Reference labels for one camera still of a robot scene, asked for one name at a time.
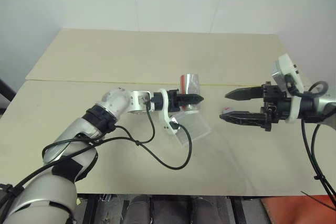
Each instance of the black cable tie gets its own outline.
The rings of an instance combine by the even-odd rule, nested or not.
[[[316,175],[316,176],[314,176],[314,179],[316,179],[316,180],[324,180],[325,176],[324,175],[321,175],[321,176]]]
[[[11,184],[7,185],[0,184],[0,188],[2,188],[2,190],[5,191],[6,193],[14,195],[15,197],[17,197],[24,190],[23,187],[15,188]]]
[[[98,143],[98,144],[104,142],[103,136],[102,136],[100,139],[97,139],[97,140],[95,140],[95,141],[93,141],[93,142],[94,142],[94,143]]]

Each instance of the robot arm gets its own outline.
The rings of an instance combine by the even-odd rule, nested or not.
[[[197,104],[202,100],[199,95],[178,94],[177,90],[162,89],[151,97],[148,91],[127,91],[118,88],[106,93],[84,116],[76,119],[56,142],[73,138],[99,140],[115,129],[115,123],[123,113],[146,111],[146,102],[150,102],[151,111],[158,110],[163,113],[162,110],[166,109],[164,113],[167,114],[179,111],[179,106]],[[88,146],[85,141],[55,145],[45,152],[44,164],[47,165]],[[86,177],[97,159],[96,149],[91,148],[39,174],[14,200],[4,223],[75,223],[75,182]]]
[[[296,119],[325,124],[336,130],[336,87],[328,87],[321,81],[316,84],[323,86],[320,92],[304,92],[297,66],[287,54],[275,62],[272,76],[277,85],[266,82],[259,87],[236,89],[225,95],[238,101],[263,98],[260,113],[226,110],[219,117],[230,123],[260,126],[266,131],[279,120],[291,123]]]

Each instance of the black cable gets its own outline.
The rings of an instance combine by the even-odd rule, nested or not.
[[[152,134],[152,137],[151,137],[149,140],[147,140],[147,141],[139,141],[141,144],[147,144],[147,143],[151,142],[151,141],[154,139],[154,137],[155,137],[155,126],[154,126],[152,117],[151,117],[151,115],[150,115],[150,113],[149,113],[150,105],[151,105],[151,104],[150,104],[150,101],[146,102],[146,113],[147,113],[148,119],[149,119],[149,121],[150,121],[150,123],[151,123],[153,134]],[[126,134],[128,135],[129,138],[135,140],[135,139],[133,138],[133,136],[131,135],[131,133],[130,133],[125,127],[116,125],[116,128],[119,128],[119,129],[124,130],[124,131],[126,132]]]
[[[155,135],[155,129],[154,129],[154,124],[153,124],[153,121],[151,120],[150,118],[150,121],[151,121],[151,124],[153,126],[153,137],[154,138],[154,135]],[[101,144],[104,144],[106,142],[110,142],[110,141],[113,141],[113,140],[128,140],[128,141],[131,141],[133,143],[135,143],[137,146],[141,146],[143,147],[150,155],[152,155],[160,164],[162,164],[163,166],[169,168],[169,169],[172,169],[172,170],[179,170],[179,169],[182,169],[184,168],[190,161],[190,158],[191,158],[191,154],[192,154],[192,140],[191,140],[191,137],[190,137],[190,134],[188,132],[188,130],[181,124],[177,124],[177,126],[181,127],[186,135],[187,135],[187,138],[188,138],[188,142],[189,142],[189,151],[188,151],[188,156],[187,156],[187,159],[186,161],[179,167],[174,167],[174,166],[170,166],[170,165],[167,165],[166,163],[164,163],[162,160],[160,160],[150,149],[148,149],[144,143],[148,143],[150,141],[152,141],[152,139],[148,140],[148,141],[144,141],[144,142],[140,142],[140,141],[137,141],[135,139],[132,138],[131,134],[129,133],[129,131],[122,127],[122,126],[118,126],[118,128],[121,128],[123,130],[126,131],[126,133],[128,134],[129,137],[112,137],[112,138],[108,138],[106,140],[102,140],[102,141],[99,141],[99,142],[95,142],[95,140],[99,140],[101,139],[103,136],[100,136],[100,137],[96,137],[96,138],[74,138],[74,139],[69,139],[69,140],[62,140],[62,141],[58,141],[58,142],[54,142],[52,144],[49,144],[47,145],[44,149],[43,149],[43,156],[45,154],[45,152],[52,146],[56,146],[56,145],[59,145],[59,144],[62,144],[62,143],[71,143],[71,142],[87,142],[89,143],[90,145],[86,148],[83,148],[75,153],[72,153],[72,154],[69,154],[65,157],[61,157],[60,159],[56,160],[56,161],[53,161],[53,162],[50,162],[48,164],[46,164],[45,166],[37,169],[36,171],[34,171],[33,173],[29,174],[27,177],[25,177],[23,180],[21,180],[14,188],[13,190],[18,190],[19,188],[23,187],[29,180],[31,180],[32,178],[34,178],[35,176],[37,176],[39,173],[45,171],[46,169],[54,166],[54,165],[57,165],[61,162],[64,162],[66,160],[69,160],[83,152],[86,152],[96,146],[99,146]],[[12,204],[12,200],[15,199],[15,195],[11,194],[11,193],[7,193],[1,200],[0,200],[0,208],[3,207],[3,205],[7,202],[7,205],[8,205],[8,210]]]
[[[320,204],[322,204],[322,205],[324,205],[324,206],[330,208],[331,210],[336,211],[336,208],[333,208],[332,206],[329,206],[328,204],[326,204],[326,203],[324,203],[324,202],[322,202],[322,201],[316,199],[315,197],[313,197],[313,196],[311,196],[311,195],[309,195],[309,194],[306,194],[304,191],[301,191],[301,192],[302,192],[304,195],[308,196],[309,198],[311,198],[311,199],[317,201],[318,203],[320,203]]]
[[[336,197],[336,191],[332,188],[332,186],[330,185],[330,183],[328,182],[328,180],[326,179],[326,177],[324,176],[319,164],[317,163],[317,160],[316,160],[316,157],[315,157],[315,139],[316,139],[316,135],[317,135],[317,132],[320,128],[320,124],[316,125],[315,127],[315,130],[314,130],[314,133],[313,133],[313,137],[311,139],[311,147],[310,147],[310,150],[311,150],[311,157],[315,163],[315,167],[316,169],[318,170],[319,172],[319,176],[321,179],[324,180],[325,184],[328,186],[328,188],[331,190],[331,192],[334,194],[334,196]]]
[[[291,82],[291,78],[289,76],[285,77],[285,79],[287,80],[286,82],[287,83],[292,83]],[[314,88],[316,88],[318,85],[322,85],[322,90],[317,92],[317,93],[313,93],[311,92]],[[328,91],[328,88],[329,88],[329,85],[327,82],[325,81],[318,81],[318,82],[315,82],[309,89],[308,92],[304,92],[304,93],[300,93],[296,88],[294,90],[291,90],[288,86],[288,92],[291,94],[291,95],[295,95],[297,97],[301,97],[301,98],[311,98],[311,99],[314,99],[314,98],[317,98],[317,97],[321,97],[323,96],[324,94],[327,93]]]
[[[334,114],[336,114],[336,108],[331,110],[329,113],[325,114],[323,117],[324,117],[324,119],[327,119],[328,117],[330,117]]]
[[[12,206],[13,202],[14,202],[15,198],[11,197],[10,199],[8,199],[6,206],[4,207],[1,216],[0,216],[0,223],[3,223],[7,217],[7,214],[10,210],[10,207]]]
[[[315,82],[310,88],[309,88],[309,92],[312,91],[314,88],[316,88],[318,85],[322,85],[322,90],[320,92],[317,93],[310,93],[310,97],[311,98],[317,98],[317,97],[321,97],[324,94],[327,93],[329,85],[327,82],[325,81],[317,81]]]
[[[324,181],[324,179],[322,179],[324,176],[323,174],[320,174],[319,173],[319,170],[317,169],[317,166],[316,166],[316,163],[314,162],[313,158],[312,158],[312,155],[311,155],[311,152],[309,150],[309,145],[308,145],[308,141],[307,141],[307,136],[306,136],[306,129],[305,129],[305,121],[304,120],[301,120],[301,131],[302,131],[302,137],[303,137],[303,142],[305,144],[305,148],[306,148],[306,152],[307,152],[307,155],[308,155],[308,158],[309,158],[309,161],[317,175],[317,178],[320,180],[322,186],[324,187],[325,189],[325,192],[328,194],[331,202],[334,204],[334,206],[336,207],[336,200],[334,199],[334,197],[332,196],[331,194],[331,191],[330,191],[330,188],[327,186],[326,182]]]
[[[43,148],[42,150],[42,157],[44,157],[44,155],[46,154],[47,150],[51,147],[54,147],[54,146],[57,146],[59,144],[65,144],[65,143],[72,143],[72,142],[87,142],[87,143],[91,143],[95,140],[99,140],[101,139],[103,136],[100,136],[100,137],[96,137],[96,138],[72,138],[72,139],[66,139],[66,140],[61,140],[61,141],[58,141],[58,142],[54,142],[54,143],[51,143],[49,145],[47,145],[46,147]]]
[[[192,144],[192,140],[191,140],[191,137],[190,137],[190,134],[188,132],[188,130],[181,124],[177,124],[179,127],[181,127],[185,134],[187,135],[187,138],[188,138],[188,143],[189,143],[189,150],[188,150],[188,156],[187,156],[187,159],[185,160],[185,162],[183,163],[183,165],[181,166],[178,166],[178,167],[174,167],[174,166],[170,166],[170,165],[167,165],[166,163],[164,163],[162,160],[160,160],[150,149],[148,149],[145,145],[143,144],[139,144],[142,148],[144,148],[149,154],[151,154],[161,165],[171,169],[171,170],[181,170],[183,169],[188,163],[189,163],[189,160],[191,158],[191,153],[192,153],[192,148],[193,148],[193,144]]]

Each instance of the wooden table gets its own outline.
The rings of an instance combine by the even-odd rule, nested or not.
[[[134,39],[143,36],[146,39],[139,40],[147,41],[147,47],[145,42]],[[123,51],[118,45],[125,40],[129,46]],[[170,47],[158,46],[158,40]],[[229,124],[218,117],[227,106],[259,111],[260,99],[237,102],[225,99],[224,95],[242,85],[270,80],[267,65],[283,53],[278,39],[275,36],[214,35],[214,40],[216,43],[208,34],[62,31],[0,119],[1,182],[15,184],[41,166],[42,148],[108,90],[117,87],[150,91],[175,89],[180,74],[195,72],[200,75],[201,94],[205,98],[201,113],[212,132],[194,143],[190,163],[183,170],[169,170],[131,142],[111,142],[98,147],[99,159],[87,178],[77,182],[78,192],[267,196],[300,195],[303,190],[309,194],[324,194],[313,179],[299,122],[280,122],[273,125],[271,132],[265,132],[259,127]],[[189,48],[182,41],[187,45],[193,42],[195,48]],[[202,47],[202,41],[211,47]],[[94,48],[95,60],[91,58]],[[190,54],[185,53],[186,58],[178,61],[183,55],[178,54],[178,48],[183,52],[189,50]],[[173,60],[164,62],[168,56]],[[188,64],[192,60],[198,63]],[[156,137],[148,147],[168,164],[182,164],[187,148],[163,132],[157,114],[153,114],[153,119]],[[118,124],[140,140],[151,136],[146,115],[125,114]],[[312,129],[313,125],[308,125],[309,136]],[[116,130],[110,135],[123,133]],[[321,127],[316,146],[317,159],[331,184],[336,184],[331,162],[335,158],[335,136],[333,129]]]

